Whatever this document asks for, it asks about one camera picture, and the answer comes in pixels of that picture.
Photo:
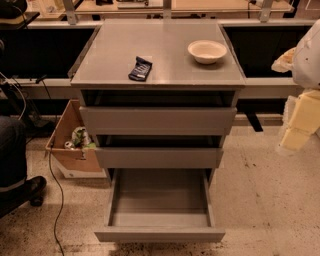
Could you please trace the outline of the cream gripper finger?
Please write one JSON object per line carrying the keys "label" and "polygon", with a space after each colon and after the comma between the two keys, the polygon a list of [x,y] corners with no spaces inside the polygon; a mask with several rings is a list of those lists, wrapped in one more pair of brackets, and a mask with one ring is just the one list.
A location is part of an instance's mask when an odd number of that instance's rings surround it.
{"label": "cream gripper finger", "polygon": [[283,113],[277,152],[294,154],[320,128],[320,91],[305,90],[298,97],[289,96]]}

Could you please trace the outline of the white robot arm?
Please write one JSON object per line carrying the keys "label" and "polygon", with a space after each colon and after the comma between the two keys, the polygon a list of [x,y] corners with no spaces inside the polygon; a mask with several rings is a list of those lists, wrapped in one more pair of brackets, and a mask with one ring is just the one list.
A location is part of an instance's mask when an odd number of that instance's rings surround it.
{"label": "white robot arm", "polygon": [[320,128],[320,20],[295,47],[275,60],[271,69],[291,71],[293,81],[304,88],[298,97],[288,97],[277,146],[280,154],[292,155]]}

